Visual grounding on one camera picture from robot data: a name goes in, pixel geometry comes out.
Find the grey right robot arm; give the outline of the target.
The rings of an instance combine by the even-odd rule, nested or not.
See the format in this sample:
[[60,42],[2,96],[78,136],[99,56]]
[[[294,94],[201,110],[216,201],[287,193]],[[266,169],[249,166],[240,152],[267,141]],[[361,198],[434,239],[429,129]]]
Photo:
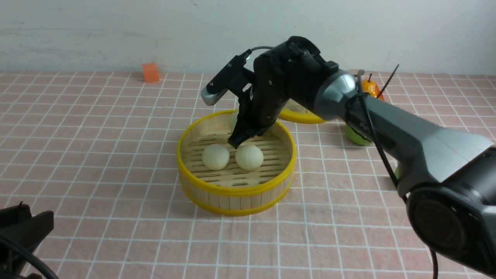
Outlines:
[[372,140],[390,173],[416,235],[432,252],[495,278],[495,146],[481,135],[441,127],[381,101],[361,75],[325,61],[308,39],[292,36],[267,47],[245,69],[252,50],[217,76],[219,90],[239,99],[234,148],[273,125],[288,100],[319,118],[342,119]]

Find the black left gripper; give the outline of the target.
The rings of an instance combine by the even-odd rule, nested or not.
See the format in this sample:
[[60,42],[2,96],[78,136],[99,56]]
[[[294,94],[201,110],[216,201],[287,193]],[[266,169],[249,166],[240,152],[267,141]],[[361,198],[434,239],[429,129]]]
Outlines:
[[[54,229],[51,210],[32,215],[29,205],[21,202],[0,211],[1,235],[34,253],[41,242]],[[1,245],[2,274],[20,274],[27,261]]]

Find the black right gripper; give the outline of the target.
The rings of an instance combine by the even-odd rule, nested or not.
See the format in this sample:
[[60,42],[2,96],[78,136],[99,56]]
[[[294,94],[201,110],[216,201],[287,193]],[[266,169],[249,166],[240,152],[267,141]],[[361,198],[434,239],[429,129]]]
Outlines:
[[286,92],[286,64],[292,51],[286,46],[275,46],[261,53],[253,62],[255,79],[246,109],[239,112],[234,130],[227,143],[234,149],[251,138],[262,136],[277,120],[289,99]]

